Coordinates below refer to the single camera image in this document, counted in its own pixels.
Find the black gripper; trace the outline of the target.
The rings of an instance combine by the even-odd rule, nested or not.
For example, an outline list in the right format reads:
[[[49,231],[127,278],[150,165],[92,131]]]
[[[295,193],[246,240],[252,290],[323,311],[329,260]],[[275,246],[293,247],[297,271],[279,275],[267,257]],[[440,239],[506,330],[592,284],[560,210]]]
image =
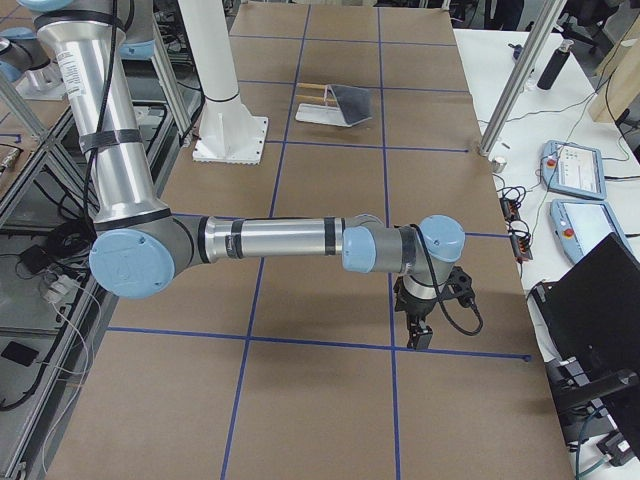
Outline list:
[[[433,337],[433,330],[426,323],[426,317],[437,304],[433,286],[424,285],[413,277],[398,277],[394,284],[395,312],[404,312],[408,332],[407,347],[427,350]]]

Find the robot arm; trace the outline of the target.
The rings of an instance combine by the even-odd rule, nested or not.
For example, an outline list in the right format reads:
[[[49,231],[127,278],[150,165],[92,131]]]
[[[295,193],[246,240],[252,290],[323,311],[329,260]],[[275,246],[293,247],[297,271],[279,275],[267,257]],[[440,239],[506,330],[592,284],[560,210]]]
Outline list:
[[[120,56],[127,60],[150,59],[155,41],[122,43]],[[47,68],[51,60],[36,34],[26,27],[13,27],[1,32],[1,73],[9,82],[16,82],[27,72]]]
[[[402,313],[408,347],[428,348],[427,318],[455,301],[474,309],[470,277],[458,261],[462,227],[443,215],[390,226],[371,214],[278,214],[272,193],[213,165],[256,165],[263,153],[291,161],[305,205],[342,200],[363,187],[384,157],[379,145],[288,144],[268,140],[268,120],[242,103],[221,8],[180,6],[204,100],[190,179],[155,191],[121,61],[129,36],[150,24],[138,1],[30,1],[38,38],[57,55],[88,175],[99,200],[91,223],[91,273],[123,299],[154,297],[189,270],[256,260],[275,264],[280,286],[267,306],[277,336],[300,339],[339,322],[368,327]]]

